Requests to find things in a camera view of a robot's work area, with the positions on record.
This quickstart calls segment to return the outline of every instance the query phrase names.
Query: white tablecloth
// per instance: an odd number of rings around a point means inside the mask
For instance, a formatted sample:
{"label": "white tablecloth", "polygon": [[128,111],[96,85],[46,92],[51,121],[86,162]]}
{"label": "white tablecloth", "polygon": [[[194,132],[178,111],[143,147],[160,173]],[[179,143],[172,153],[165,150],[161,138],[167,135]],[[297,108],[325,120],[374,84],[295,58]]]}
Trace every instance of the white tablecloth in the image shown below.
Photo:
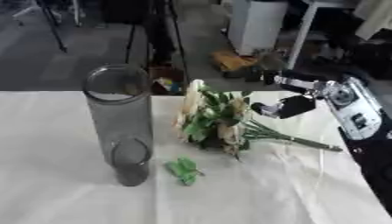
{"label": "white tablecloth", "polygon": [[[273,103],[285,95],[260,92],[253,99]],[[392,222],[348,153],[259,142],[238,162],[201,151],[180,143],[171,130],[181,101],[153,98],[151,175],[138,187],[123,187],[103,161],[81,93],[1,93],[0,223]],[[257,118],[287,134],[344,146],[322,102],[317,110],[287,120]],[[193,186],[179,185],[162,167],[181,156],[206,174]]]}

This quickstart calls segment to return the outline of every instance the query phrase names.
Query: gray carpet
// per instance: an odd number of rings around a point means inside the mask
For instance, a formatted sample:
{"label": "gray carpet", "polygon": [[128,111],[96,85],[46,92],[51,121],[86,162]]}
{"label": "gray carpet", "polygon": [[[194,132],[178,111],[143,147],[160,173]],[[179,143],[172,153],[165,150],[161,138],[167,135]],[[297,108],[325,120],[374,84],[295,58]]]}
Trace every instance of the gray carpet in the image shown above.
{"label": "gray carpet", "polygon": [[[203,79],[219,90],[263,89],[258,83],[225,80],[210,65],[211,52],[228,48],[220,33],[224,24],[220,7],[207,0],[183,0],[178,8],[191,79]],[[0,15],[0,90],[79,90],[81,81],[93,69],[123,63],[130,28],[124,24],[97,28],[101,21],[95,14],[96,11],[87,9],[87,18],[78,28],[72,17],[63,12],[65,19],[59,32],[68,47],[68,53],[63,53],[40,13],[22,17],[25,25],[18,26],[11,19],[11,11],[3,10]],[[142,30],[138,30],[133,46],[131,62],[142,64],[145,54]],[[180,67],[177,53],[174,61]]]}

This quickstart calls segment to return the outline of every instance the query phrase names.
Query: stand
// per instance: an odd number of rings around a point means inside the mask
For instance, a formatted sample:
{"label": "stand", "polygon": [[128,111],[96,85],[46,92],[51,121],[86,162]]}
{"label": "stand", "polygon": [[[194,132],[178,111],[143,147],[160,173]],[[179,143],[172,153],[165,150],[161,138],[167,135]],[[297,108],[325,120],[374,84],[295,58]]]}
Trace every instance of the stand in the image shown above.
{"label": "stand", "polygon": [[[178,14],[174,9],[174,5],[173,5],[172,0],[168,0],[167,2],[165,2],[165,5],[169,8],[169,11],[171,13],[171,19],[172,19],[172,22],[174,23],[174,29],[175,29],[175,33],[176,33],[177,42],[178,42],[178,49],[179,49],[182,64],[184,67],[185,83],[189,83],[188,67],[187,67],[187,63],[186,63],[186,54],[185,54],[184,47],[182,45],[182,39],[181,39],[181,35],[179,32]],[[133,24],[130,28],[128,44],[126,46],[126,52],[125,52],[125,63],[126,64],[128,64],[129,60],[130,60],[130,49],[132,48],[133,40],[135,38],[135,31],[136,31],[136,25]],[[147,39],[146,52],[147,53],[146,53],[146,59],[145,59],[145,66],[146,66],[146,69],[148,69],[149,64],[150,64],[150,42],[148,39]]]}
{"label": "stand", "polygon": [[59,22],[61,22],[61,15],[58,12],[52,11],[43,0],[31,0],[31,6],[29,8],[21,10],[19,13],[13,15],[13,17],[22,25],[23,23],[20,22],[18,18],[30,13],[31,11],[42,11],[50,26],[51,32],[59,45],[59,49],[66,53],[67,48],[56,29],[56,26],[58,26]]}

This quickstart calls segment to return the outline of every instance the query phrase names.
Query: green leaf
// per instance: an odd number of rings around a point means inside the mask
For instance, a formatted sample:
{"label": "green leaf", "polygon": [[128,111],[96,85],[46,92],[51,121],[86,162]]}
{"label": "green leaf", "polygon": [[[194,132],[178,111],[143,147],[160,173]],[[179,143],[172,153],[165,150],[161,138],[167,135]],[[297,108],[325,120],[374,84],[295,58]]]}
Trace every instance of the green leaf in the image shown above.
{"label": "green leaf", "polygon": [[196,132],[192,134],[192,140],[198,143],[206,139],[206,137],[207,134],[204,129],[198,129]]}
{"label": "green leaf", "polygon": [[164,164],[164,166],[169,172],[171,172],[174,176],[179,178],[187,173],[187,171],[183,169],[183,167],[177,164],[176,162],[167,162]]}
{"label": "green leaf", "polygon": [[185,170],[189,172],[194,172],[196,171],[196,164],[189,158],[187,157],[179,157],[177,159],[178,164],[182,166]]}
{"label": "green leaf", "polygon": [[252,94],[252,91],[242,91],[241,92],[242,97],[245,97],[245,96],[248,96],[248,95],[251,95],[251,94]]}
{"label": "green leaf", "polygon": [[193,122],[189,123],[188,125],[186,125],[186,127],[184,128],[184,133],[186,133],[187,135],[194,135],[199,130],[200,130],[200,127],[197,124],[197,121],[193,121]]}
{"label": "green leaf", "polygon": [[250,98],[249,98],[249,97],[243,98],[243,101],[244,101],[246,104],[249,105],[249,103],[250,103]]}
{"label": "green leaf", "polygon": [[206,103],[210,106],[219,105],[218,99],[211,93],[207,91],[200,91],[206,97]]}
{"label": "green leaf", "polygon": [[223,118],[222,121],[228,126],[235,126],[237,123],[239,123],[241,120],[235,119],[235,118]]}
{"label": "green leaf", "polygon": [[222,118],[232,119],[235,116],[235,108],[233,105],[227,105],[221,112]]}
{"label": "green leaf", "polygon": [[219,101],[220,103],[228,103],[228,97],[223,93],[219,93]]}
{"label": "green leaf", "polygon": [[186,186],[191,186],[194,184],[194,182],[196,181],[196,172],[188,172],[184,175],[182,175],[179,179],[184,183],[184,185]]}
{"label": "green leaf", "polygon": [[240,151],[247,151],[249,150],[250,147],[250,143],[248,140],[245,140],[245,143],[243,145],[240,146]]}

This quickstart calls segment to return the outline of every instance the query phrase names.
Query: green stem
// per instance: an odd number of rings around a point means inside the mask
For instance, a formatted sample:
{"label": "green stem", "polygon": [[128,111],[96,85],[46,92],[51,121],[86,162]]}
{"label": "green stem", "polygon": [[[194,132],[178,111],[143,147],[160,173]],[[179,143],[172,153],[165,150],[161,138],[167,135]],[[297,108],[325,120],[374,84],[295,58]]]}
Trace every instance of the green stem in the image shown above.
{"label": "green stem", "polygon": [[316,148],[316,149],[326,150],[326,151],[343,151],[339,146],[318,143],[318,142],[303,139],[300,137],[285,136],[284,140],[287,140],[287,141],[290,141],[293,143],[297,143],[297,144],[302,144],[302,145],[309,146],[309,147]]}

